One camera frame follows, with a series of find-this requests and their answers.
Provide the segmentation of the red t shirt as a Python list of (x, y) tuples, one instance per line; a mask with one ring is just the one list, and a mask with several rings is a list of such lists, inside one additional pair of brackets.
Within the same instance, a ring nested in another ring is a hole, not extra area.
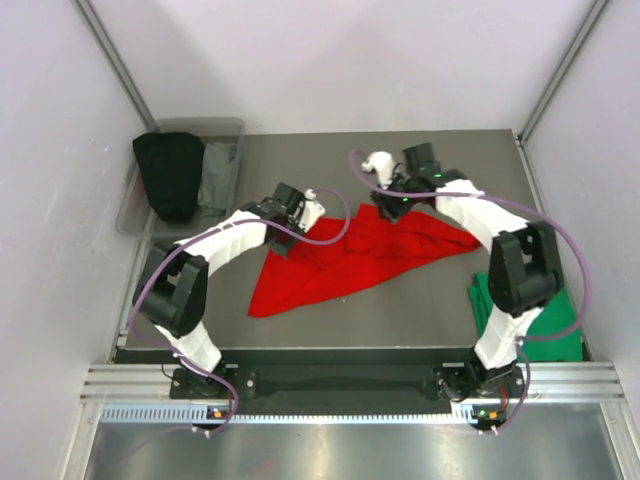
[(376, 207), (362, 204), (337, 242), (300, 242), (285, 256), (269, 252), (248, 315), (264, 318), (348, 296), (479, 247), (470, 233), (431, 215), (411, 211), (392, 224)]

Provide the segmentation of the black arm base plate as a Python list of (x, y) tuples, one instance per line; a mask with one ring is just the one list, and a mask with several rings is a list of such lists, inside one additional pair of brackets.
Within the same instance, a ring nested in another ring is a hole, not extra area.
[(284, 392), (411, 393), (452, 400), (518, 396), (522, 370), (514, 361), (485, 369), (467, 348), (227, 349), (210, 370), (189, 364), (176, 380), (185, 392), (211, 398), (219, 377), (244, 400)]

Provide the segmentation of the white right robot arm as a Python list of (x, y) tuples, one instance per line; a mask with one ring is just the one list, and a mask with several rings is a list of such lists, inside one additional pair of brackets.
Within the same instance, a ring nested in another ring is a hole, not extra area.
[(517, 359), (516, 342), (563, 287), (553, 228), (529, 222), (494, 202), (456, 169), (444, 170), (430, 144), (403, 151), (399, 164), (385, 151), (369, 154), (361, 170), (373, 173), (371, 193), (382, 218), (396, 222), (417, 203), (429, 203), (457, 222), (489, 253), (488, 289), (493, 303), (473, 348), (466, 380), (476, 394), (498, 389)]

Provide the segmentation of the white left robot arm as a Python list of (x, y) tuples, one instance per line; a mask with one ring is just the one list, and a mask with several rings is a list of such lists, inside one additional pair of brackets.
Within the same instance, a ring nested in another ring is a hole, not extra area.
[(132, 300), (132, 317), (144, 315), (193, 372), (192, 384), (205, 396), (226, 387), (203, 316), (209, 278), (235, 258), (269, 246), (287, 254), (325, 213), (316, 193), (279, 183), (272, 196), (249, 202), (208, 230), (174, 242), (152, 245)]

